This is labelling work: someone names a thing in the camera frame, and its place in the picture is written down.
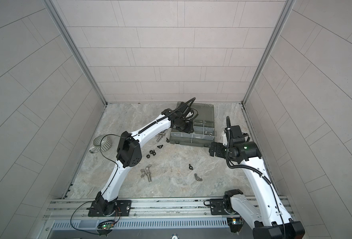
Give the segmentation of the green plastic organizer box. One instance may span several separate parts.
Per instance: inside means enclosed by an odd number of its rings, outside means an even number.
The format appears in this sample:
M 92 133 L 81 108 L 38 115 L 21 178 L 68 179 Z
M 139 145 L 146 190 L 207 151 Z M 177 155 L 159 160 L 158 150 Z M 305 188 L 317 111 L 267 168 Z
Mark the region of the green plastic organizer box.
M 170 143 L 194 147 L 210 147 L 215 140 L 214 106 L 212 104 L 193 104 L 192 108 L 198 111 L 193 121 L 193 133 L 171 130 Z

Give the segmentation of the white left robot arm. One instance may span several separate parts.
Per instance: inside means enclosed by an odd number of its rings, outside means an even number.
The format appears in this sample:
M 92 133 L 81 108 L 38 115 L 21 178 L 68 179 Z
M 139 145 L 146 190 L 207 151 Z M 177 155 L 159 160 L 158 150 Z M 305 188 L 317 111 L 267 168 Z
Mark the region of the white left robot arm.
M 173 128 L 179 132 L 193 133 L 193 120 L 198 116 L 192 108 L 195 98 L 182 102 L 174 110 L 165 109 L 151 123 L 131 133 L 125 131 L 119 137 L 114 169 L 106 185 L 98 192 L 88 216 L 110 216 L 118 212 L 117 199 L 120 188 L 129 171 L 142 159 L 141 147 L 158 133 Z

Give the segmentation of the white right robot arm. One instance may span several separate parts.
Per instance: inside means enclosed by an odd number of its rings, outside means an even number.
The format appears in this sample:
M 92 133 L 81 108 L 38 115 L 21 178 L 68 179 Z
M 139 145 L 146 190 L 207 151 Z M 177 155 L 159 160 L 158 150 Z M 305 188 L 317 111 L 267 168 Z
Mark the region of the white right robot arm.
M 251 227 L 255 239 L 302 239 L 305 229 L 294 221 L 281 202 L 260 150 L 240 126 L 227 122 L 223 143 L 213 142 L 211 156 L 223 158 L 230 169 L 242 169 L 250 182 L 258 206 L 252 205 L 240 190 L 229 190 L 223 197 L 225 210 L 238 213 Z

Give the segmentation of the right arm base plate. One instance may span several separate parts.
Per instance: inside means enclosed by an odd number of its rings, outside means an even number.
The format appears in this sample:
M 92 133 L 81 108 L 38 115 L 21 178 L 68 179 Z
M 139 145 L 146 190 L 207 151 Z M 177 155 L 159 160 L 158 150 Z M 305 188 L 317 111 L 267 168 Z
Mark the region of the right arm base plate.
M 231 214 L 225 208 L 224 199 L 208 199 L 204 200 L 203 204 L 210 209 L 211 215 L 213 216 Z

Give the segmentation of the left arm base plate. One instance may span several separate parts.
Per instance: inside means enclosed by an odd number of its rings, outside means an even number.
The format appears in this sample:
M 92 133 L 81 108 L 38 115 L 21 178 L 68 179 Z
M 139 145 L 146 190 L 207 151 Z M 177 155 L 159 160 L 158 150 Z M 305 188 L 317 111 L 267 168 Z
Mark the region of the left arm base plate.
M 89 217 L 112 217 L 129 216 L 131 210 L 131 200 L 115 200 L 113 202 L 93 201 L 91 206 L 86 208 Z

